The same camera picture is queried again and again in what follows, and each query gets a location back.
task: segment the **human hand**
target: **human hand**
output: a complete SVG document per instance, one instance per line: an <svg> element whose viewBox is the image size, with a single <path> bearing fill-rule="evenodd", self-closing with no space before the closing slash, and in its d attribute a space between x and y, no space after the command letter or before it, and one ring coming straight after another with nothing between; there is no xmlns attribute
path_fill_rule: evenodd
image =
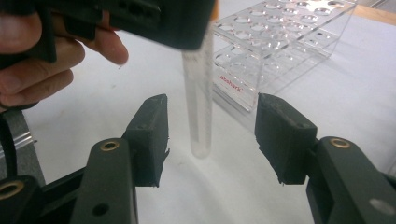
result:
<svg viewBox="0 0 396 224"><path fill-rule="evenodd" d="M54 15L57 62L47 63L29 58L0 70L0 104L29 105L43 100L63 89L73 80L71 67L84 59L84 48L98 51L113 63L128 60L128 51L119 37L108 27L108 16L98 24L93 41L69 35L62 17ZM12 54L28 50L40 38L41 22L37 14L18 17L0 14L0 53Z"/></svg>

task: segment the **test tube rack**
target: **test tube rack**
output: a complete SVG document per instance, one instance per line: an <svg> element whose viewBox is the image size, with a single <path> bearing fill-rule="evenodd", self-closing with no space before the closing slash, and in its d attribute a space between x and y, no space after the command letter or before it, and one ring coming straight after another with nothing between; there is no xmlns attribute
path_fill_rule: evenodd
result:
<svg viewBox="0 0 396 224"><path fill-rule="evenodd" d="M332 55L356 0L266 0L213 24L214 89L247 112Z"/></svg>

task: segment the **white tabletop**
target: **white tabletop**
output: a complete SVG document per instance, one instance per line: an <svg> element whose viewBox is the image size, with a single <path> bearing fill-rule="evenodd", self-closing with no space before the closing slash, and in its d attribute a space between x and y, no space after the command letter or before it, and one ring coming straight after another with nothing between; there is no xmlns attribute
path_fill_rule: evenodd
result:
<svg viewBox="0 0 396 224"><path fill-rule="evenodd" d="M222 1L220 17L260 1ZM171 150L160 187L137 190L140 223L313 223L305 186L282 186L254 134L213 108L212 153L190 152L181 54L120 33L122 67L88 51L65 90L25 111L47 182L85 166L91 147L121 137L147 98L169 98ZM352 16L332 57L278 96L318 126L345 137L381 171L396 158L396 27Z"/></svg>

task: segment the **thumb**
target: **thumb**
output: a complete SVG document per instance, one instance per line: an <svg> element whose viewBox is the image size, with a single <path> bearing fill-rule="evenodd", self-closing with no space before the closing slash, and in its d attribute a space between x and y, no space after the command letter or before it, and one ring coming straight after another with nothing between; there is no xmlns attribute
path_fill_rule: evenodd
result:
<svg viewBox="0 0 396 224"><path fill-rule="evenodd" d="M0 14L0 53L28 50L41 36L41 22L35 13L29 16Z"/></svg>

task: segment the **transparent test tube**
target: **transparent test tube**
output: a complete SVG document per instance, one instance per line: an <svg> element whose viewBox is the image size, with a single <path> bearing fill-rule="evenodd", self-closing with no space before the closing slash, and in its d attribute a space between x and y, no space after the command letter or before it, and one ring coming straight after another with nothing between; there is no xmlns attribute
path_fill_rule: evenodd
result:
<svg viewBox="0 0 396 224"><path fill-rule="evenodd" d="M204 159L211 151L213 92L213 29L218 17L218 2L206 28L202 46L195 51L183 51L184 80L190 125L191 152Z"/></svg>

